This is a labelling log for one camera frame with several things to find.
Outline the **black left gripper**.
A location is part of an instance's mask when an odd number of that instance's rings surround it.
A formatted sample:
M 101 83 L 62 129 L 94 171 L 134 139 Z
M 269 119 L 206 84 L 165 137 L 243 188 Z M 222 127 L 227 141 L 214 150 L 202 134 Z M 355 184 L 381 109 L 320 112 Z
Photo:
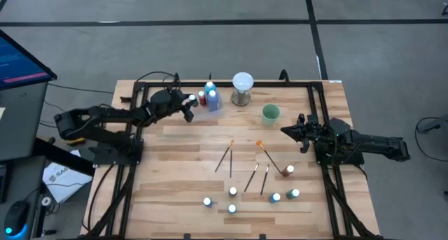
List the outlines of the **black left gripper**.
M 191 93 L 184 93 L 182 90 L 160 90 L 150 97 L 148 110 L 151 115 L 157 118 L 170 116 L 181 111 L 186 122 L 192 122 L 193 112 L 189 106 L 184 106 L 183 102 L 188 99 Z

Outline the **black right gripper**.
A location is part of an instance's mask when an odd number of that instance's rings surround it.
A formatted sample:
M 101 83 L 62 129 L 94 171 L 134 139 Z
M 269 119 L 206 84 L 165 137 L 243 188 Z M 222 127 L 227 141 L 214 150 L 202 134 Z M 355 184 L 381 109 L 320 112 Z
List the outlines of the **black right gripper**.
M 307 123 L 307 135 L 300 130 L 306 127 L 305 115 L 300 113 L 295 125 L 282 127 L 281 131 L 291 137 L 295 142 L 300 142 L 301 153 L 307 153 L 309 150 L 309 140 L 313 143 L 324 143 L 326 145 L 335 145 L 335 131 L 330 125 L 320 125 L 317 123 Z

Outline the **purple paint bottle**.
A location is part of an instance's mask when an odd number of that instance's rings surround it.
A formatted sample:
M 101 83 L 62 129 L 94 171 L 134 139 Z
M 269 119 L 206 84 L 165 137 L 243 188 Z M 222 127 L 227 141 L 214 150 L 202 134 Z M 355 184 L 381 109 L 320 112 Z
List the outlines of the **purple paint bottle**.
M 215 90 L 210 90 L 206 97 L 206 102 L 210 112 L 217 111 L 219 109 L 218 93 Z

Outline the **orange fan paintbrush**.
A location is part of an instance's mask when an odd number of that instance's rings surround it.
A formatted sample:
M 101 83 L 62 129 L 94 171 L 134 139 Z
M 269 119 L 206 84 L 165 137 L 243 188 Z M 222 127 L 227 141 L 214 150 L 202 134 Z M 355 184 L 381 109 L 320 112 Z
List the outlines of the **orange fan paintbrush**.
M 281 170 L 278 168 L 277 164 L 275 163 L 275 161 L 272 159 L 272 157 L 270 156 L 270 154 L 267 152 L 267 150 L 265 149 L 263 142 L 261 140 L 256 141 L 256 145 L 259 146 L 262 151 L 266 154 L 266 156 L 269 158 L 270 162 L 274 165 L 275 169 L 282 174 Z

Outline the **clear plastic bin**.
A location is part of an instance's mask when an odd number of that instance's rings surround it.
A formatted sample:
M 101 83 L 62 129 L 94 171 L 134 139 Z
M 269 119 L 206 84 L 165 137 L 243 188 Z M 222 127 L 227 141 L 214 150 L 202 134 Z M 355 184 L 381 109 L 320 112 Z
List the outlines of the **clear plastic bin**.
M 216 118 L 219 118 L 222 116 L 223 101 L 222 101 L 222 97 L 219 94 L 219 92 L 217 90 L 216 90 L 216 92 L 218 93 L 218 96 L 219 96 L 219 109 L 214 112 L 209 111 L 207 103 L 206 103 L 206 106 L 201 106 L 199 99 L 198 99 L 198 93 L 195 95 L 197 102 L 198 102 L 198 106 L 191 108 L 191 111 L 194 114 L 194 118 L 193 118 L 194 122 L 200 121 L 200 120 L 216 119 Z

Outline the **pale green cup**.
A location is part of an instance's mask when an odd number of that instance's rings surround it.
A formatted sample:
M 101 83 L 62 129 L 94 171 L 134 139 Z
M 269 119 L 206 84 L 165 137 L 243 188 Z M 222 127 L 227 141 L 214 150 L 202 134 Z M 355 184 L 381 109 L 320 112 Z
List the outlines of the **pale green cup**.
M 280 110 L 274 104 L 267 104 L 262 109 L 262 123 L 264 126 L 272 126 L 279 118 Z

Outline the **black paintbrush silver ferrule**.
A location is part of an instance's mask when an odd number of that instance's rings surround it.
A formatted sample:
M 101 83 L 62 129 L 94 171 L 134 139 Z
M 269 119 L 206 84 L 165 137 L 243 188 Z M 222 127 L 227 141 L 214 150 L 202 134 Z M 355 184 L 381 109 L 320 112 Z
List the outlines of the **black paintbrush silver ferrule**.
M 269 170 L 270 170 L 270 165 L 267 164 L 266 169 L 265 169 L 265 175 L 264 175 L 264 177 L 263 177 L 263 181 L 262 181 L 262 186 L 261 186 L 261 189 L 260 189 L 260 196 L 263 195 L 263 192 L 264 192 L 264 189 L 265 189 L 265 184 L 266 184 L 266 181 L 267 181 L 267 176 L 268 176 Z
M 246 186 L 244 188 L 244 192 L 246 192 L 248 190 L 249 185 L 251 184 L 251 181 L 253 180 L 253 177 L 255 176 L 259 166 L 260 166 L 260 164 L 256 163 L 256 165 L 254 167 L 254 170 L 253 170 L 252 174 L 250 175 L 249 180 L 247 181 L 247 184 L 246 184 Z

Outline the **black paintbrush gold ferrule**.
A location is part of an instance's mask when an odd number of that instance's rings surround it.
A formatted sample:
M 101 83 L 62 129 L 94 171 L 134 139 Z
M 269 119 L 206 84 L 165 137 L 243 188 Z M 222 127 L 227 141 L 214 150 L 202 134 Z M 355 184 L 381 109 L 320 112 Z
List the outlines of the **black paintbrush gold ferrule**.
M 224 160 L 225 156 L 227 155 L 228 151 L 232 148 L 234 142 L 235 142 L 234 140 L 231 140 L 231 142 L 229 143 L 229 146 L 227 147 L 227 149 L 226 149 L 225 152 L 223 153 L 223 156 L 221 157 L 221 159 L 220 159 L 218 165 L 216 166 L 214 172 L 217 172 L 217 171 L 218 171 L 219 166 L 220 166 L 221 163 L 223 162 L 223 160 Z

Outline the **grey chair base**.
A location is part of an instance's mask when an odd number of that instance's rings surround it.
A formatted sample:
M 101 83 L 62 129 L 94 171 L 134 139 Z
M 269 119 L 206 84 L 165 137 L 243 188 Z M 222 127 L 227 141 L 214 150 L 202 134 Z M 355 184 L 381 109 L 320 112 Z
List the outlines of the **grey chair base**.
M 438 118 L 432 118 L 432 121 L 424 125 L 417 125 L 417 131 L 420 134 L 426 134 L 434 129 L 441 129 L 448 136 L 448 114 Z

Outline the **black desk beam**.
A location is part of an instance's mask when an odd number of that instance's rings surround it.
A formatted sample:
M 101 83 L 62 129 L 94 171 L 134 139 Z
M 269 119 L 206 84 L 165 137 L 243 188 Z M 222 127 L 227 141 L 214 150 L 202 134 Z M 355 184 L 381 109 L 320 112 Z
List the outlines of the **black desk beam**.
M 49 161 L 68 167 L 71 170 L 79 173 L 94 176 L 95 169 L 91 161 L 83 159 L 77 155 L 73 155 L 53 144 L 36 138 L 33 147 L 33 154 L 35 156 L 45 156 Z

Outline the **white printed paper sheet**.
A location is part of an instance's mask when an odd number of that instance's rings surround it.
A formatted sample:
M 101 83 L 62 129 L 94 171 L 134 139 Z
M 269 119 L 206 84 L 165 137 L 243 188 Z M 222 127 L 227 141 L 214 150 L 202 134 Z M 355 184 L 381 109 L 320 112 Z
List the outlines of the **white printed paper sheet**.
M 61 204 L 91 182 L 92 177 L 48 160 L 43 170 L 42 181 L 54 200 Z

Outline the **computer monitor blue screen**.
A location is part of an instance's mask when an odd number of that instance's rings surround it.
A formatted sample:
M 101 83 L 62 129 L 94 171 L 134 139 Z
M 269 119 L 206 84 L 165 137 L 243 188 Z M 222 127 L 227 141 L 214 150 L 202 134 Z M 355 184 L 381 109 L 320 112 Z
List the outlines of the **computer monitor blue screen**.
M 0 91 L 57 80 L 57 75 L 0 30 Z

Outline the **black computer mouse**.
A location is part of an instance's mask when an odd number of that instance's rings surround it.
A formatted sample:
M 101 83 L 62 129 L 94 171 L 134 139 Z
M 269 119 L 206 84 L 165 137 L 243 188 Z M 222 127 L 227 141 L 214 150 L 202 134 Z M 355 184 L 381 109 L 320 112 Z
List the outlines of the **black computer mouse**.
M 17 201 L 9 208 L 3 224 L 8 239 L 19 239 L 25 235 L 28 212 L 29 203 L 25 200 Z

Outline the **black metal table frame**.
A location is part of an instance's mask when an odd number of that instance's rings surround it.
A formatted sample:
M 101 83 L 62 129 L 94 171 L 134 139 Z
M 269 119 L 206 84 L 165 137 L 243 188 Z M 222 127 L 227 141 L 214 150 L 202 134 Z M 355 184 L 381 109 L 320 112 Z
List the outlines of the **black metal table frame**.
M 292 125 L 300 113 L 317 115 L 323 121 L 327 111 L 321 103 L 329 92 L 332 113 L 348 119 L 349 110 L 341 85 L 327 81 L 262 80 L 254 84 L 251 102 L 235 106 L 231 100 L 231 82 L 219 80 L 223 114 L 216 119 L 186 122 L 182 113 L 135 134 L 144 141 L 140 163 L 134 167 L 100 167 L 95 173 L 89 207 L 88 225 L 100 220 L 113 196 L 116 176 L 129 183 L 130 192 L 119 203 L 117 213 L 105 228 L 81 234 L 92 240 L 274 240 L 343 239 L 347 237 L 345 215 L 326 190 L 322 168 L 314 149 L 300 152 L 300 144 L 286 136 L 281 128 Z M 270 127 L 262 122 L 262 110 L 274 104 L 280 110 Z M 215 171 L 223 153 L 234 140 L 223 162 Z M 282 171 L 289 164 L 294 172 L 283 177 L 256 145 L 265 149 Z M 244 188 L 256 163 L 260 166 L 248 187 Z M 269 164 L 263 195 L 260 189 Z M 236 187 L 237 195 L 228 193 Z M 300 196 L 288 199 L 296 188 Z M 272 193 L 281 195 L 271 203 Z M 210 197 L 212 207 L 203 205 Z M 228 205 L 237 207 L 228 213 Z

